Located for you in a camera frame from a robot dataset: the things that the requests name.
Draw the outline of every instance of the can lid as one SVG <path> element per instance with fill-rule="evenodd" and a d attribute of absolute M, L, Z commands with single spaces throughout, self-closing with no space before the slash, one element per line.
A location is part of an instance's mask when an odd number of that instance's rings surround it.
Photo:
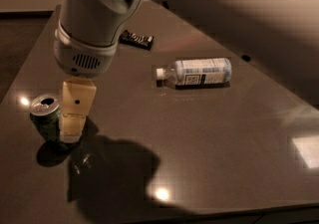
<path fill-rule="evenodd" d="M 59 96 L 56 94 L 43 94 L 32 100 L 30 113 L 35 116 L 48 115 L 59 108 Z"/>
<path fill-rule="evenodd" d="M 163 69 L 157 69 L 157 80 L 164 80 L 165 76 L 164 76 L 164 71 Z"/>

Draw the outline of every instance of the vent grille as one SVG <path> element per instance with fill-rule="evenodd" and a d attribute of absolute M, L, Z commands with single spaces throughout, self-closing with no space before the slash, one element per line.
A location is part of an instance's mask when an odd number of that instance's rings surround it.
<path fill-rule="evenodd" d="M 100 65 L 99 59 L 84 54 L 74 56 L 73 61 L 78 67 L 83 69 L 95 69 Z"/>

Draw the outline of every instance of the black object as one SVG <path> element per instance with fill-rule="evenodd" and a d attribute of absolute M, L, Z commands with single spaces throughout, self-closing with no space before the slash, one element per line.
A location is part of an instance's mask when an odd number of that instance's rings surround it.
<path fill-rule="evenodd" d="M 126 30 L 120 36 L 119 41 L 122 44 L 150 50 L 153 45 L 154 36 L 139 36 L 136 33 L 130 33 Z"/>

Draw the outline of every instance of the gray table surface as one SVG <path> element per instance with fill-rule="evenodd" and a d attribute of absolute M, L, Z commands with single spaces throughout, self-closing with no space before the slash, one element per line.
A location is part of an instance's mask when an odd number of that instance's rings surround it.
<path fill-rule="evenodd" d="M 0 223 L 120 223 L 319 203 L 319 169 L 293 144 L 319 135 L 319 112 L 149 1 L 125 28 L 154 35 L 152 50 L 120 45 L 95 79 L 82 145 L 57 158 L 20 104 L 58 94 L 68 78 L 53 56 L 57 20 L 58 11 L 0 106 Z M 154 68 L 195 57 L 229 58 L 230 87 L 157 87 Z"/>

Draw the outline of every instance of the bottle cap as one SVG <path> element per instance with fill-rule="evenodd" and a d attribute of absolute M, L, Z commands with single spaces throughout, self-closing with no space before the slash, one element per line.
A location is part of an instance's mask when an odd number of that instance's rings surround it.
<path fill-rule="evenodd" d="M 163 69 L 157 69 L 157 80 L 164 80 L 165 76 L 164 76 L 164 71 Z"/>

